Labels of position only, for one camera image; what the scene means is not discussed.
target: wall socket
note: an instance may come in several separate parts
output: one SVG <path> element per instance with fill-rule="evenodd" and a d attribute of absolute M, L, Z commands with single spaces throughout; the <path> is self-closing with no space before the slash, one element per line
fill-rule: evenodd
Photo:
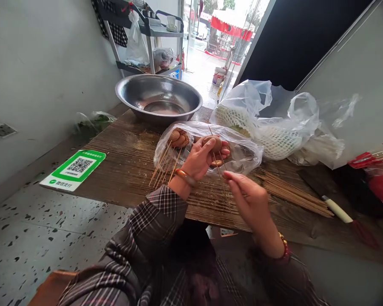
<path fill-rule="evenodd" d="M 7 138 L 15 133 L 17 133 L 17 131 L 11 126 L 5 123 L 0 123 L 0 139 Z"/>

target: white knife handle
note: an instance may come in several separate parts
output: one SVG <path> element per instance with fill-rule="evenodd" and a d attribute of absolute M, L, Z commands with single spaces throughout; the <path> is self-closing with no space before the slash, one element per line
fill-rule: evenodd
<path fill-rule="evenodd" d="M 337 217 L 344 223 L 351 223 L 353 222 L 353 219 L 344 211 L 341 209 L 340 206 L 336 204 L 332 199 L 326 197 L 325 195 L 322 196 L 323 201 L 326 203 L 326 205 L 331 209 L 332 212 L 335 213 Z"/>

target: floor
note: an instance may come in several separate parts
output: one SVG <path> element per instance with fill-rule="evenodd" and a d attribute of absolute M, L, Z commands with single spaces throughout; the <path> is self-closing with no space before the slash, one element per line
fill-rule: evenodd
<path fill-rule="evenodd" d="M 182 80 L 192 85 L 203 97 L 203 106 L 214 109 L 218 104 L 219 86 L 213 84 L 213 75 L 216 67 L 223 67 L 225 60 L 213 57 L 204 52 L 207 42 L 205 40 L 185 40 L 184 50 L 188 53 L 185 58 L 186 71 Z M 231 81 L 228 91 L 231 90 L 240 70 L 240 66 L 232 64 L 230 67 Z"/>
<path fill-rule="evenodd" d="M 66 158 L 54 161 L 0 206 L 0 306 L 27 305 L 53 270 L 77 271 L 97 262 L 131 214 L 132 209 L 40 187 Z"/>

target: metal basin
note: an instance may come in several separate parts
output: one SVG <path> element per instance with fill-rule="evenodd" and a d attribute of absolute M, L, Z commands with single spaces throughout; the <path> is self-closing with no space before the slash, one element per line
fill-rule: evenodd
<path fill-rule="evenodd" d="M 168 76 L 128 76 L 117 83 L 115 91 L 136 116 L 158 126 L 187 121 L 203 104 L 197 90 Z"/>

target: bracelet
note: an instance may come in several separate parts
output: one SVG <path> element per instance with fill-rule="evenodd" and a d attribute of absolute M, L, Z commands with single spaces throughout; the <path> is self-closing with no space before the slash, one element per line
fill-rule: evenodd
<path fill-rule="evenodd" d="M 277 258 L 276 260 L 285 261 L 286 259 L 289 259 L 289 257 L 290 257 L 290 250 L 288 247 L 288 242 L 285 240 L 285 237 L 280 232 L 278 232 L 278 233 L 279 233 L 279 237 L 282 239 L 282 242 L 284 243 L 285 252 L 281 258 Z"/>
<path fill-rule="evenodd" d="M 175 173 L 177 176 L 181 177 L 191 187 L 195 187 L 197 185 L 197 181 L 193 179 L 190 175 L 185 173 L 183 170 L 176 169 Z"/>

